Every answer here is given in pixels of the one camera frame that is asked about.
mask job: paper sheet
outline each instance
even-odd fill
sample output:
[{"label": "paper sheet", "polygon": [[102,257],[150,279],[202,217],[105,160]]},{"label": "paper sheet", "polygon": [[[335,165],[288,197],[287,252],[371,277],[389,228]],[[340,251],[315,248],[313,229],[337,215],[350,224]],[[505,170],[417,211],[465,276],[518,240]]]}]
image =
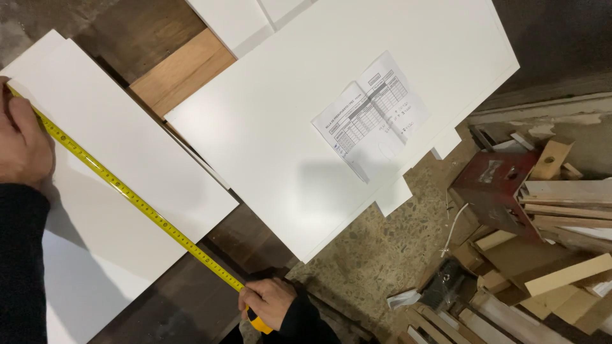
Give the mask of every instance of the paper sheet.
[{"label": "paper sheet", "polygon": [[388,51],[352,81],[312,124],[368,183],[429,118]]}]

